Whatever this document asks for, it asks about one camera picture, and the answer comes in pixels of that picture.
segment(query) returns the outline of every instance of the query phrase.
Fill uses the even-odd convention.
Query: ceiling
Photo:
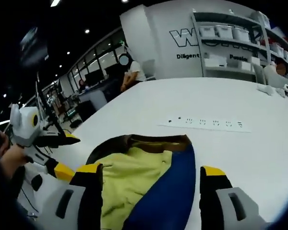
[[[48,40],[49,59],[40,73],[41,83],[46,86],[65,74],[83,53],[106,34],[120,26],[120,15],[139,4],[146,6],[164,0],[61,0],[50,7],[49,0],[0,1],[0,105],[9,105],[15,96],[23,100],[33,96],[35,73],[19,67],[19,43],[33,26],[45,31]],[[288,5],[262,0],[233,2],[260,10],[288,35]]]

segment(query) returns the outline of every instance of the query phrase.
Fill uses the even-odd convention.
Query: shelf
[[[231,68],[231,67],[206,67],[208,71],[224,71],[224,72],[235,72],[235,73],[242,73],[247,75],[255,75],[255,72],[249,70],[243,70],[238,68]]]
[[[227,23],[239,25],[242,27],[260,26],[260,23],[253,19],[238,16],[235,14],[217,13],[217,12],[195,12],[197,22]]]
[[[282,48],[288,51],[288,42],[284,38],[280,37],[279,35],[277,35],[276,33],[274,33],[272,30],[268,28],[266,28],[265,30],[267,31],[268,37],[278,42]]]
[[[272,50],[270,50],[270,52],[271,52],[271,55],[282,59],[288,65],[288,61],[286,59],[284,59],[283,57],[280,57],[276,52],[274,52]]]
[[[230,38],[221,38],[221,37],[201,37],[202,41],[206,41],[206,42],[224,42],[224,43],[229,43],[229,44],[236,44],[236,45],[243,45],[243,46],[247,46],[247,47],[251,47],[251,48],[256,48],[259,50],[263,50],[263,51],[267,51],[265,46],[260,46],[251,42],[243,42],[243,41],[239,41],[236,39],[230,39]]]

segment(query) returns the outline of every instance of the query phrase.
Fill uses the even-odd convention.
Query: chair
[[[268,85],[274,88],[283,88],[285,84],[288,85],[288,79],[274,72],[270,66],[264,68],[264,75],[266,76]]]
[[[255,76],[256,76],[256,82],[259,84],[266,85],[266,79],[264,75],[264,69],[256,64],[252,64],[254,71],[255,71]]]
[[[146,76],[146,80],[145,81],[151,81],[151,80],[155,80],[155,72],[156,72],[156,65],[155,65],[155,60],[151,59],[151,60],[147,60],[144,61],[142,63],[142,69],[143,72]]]

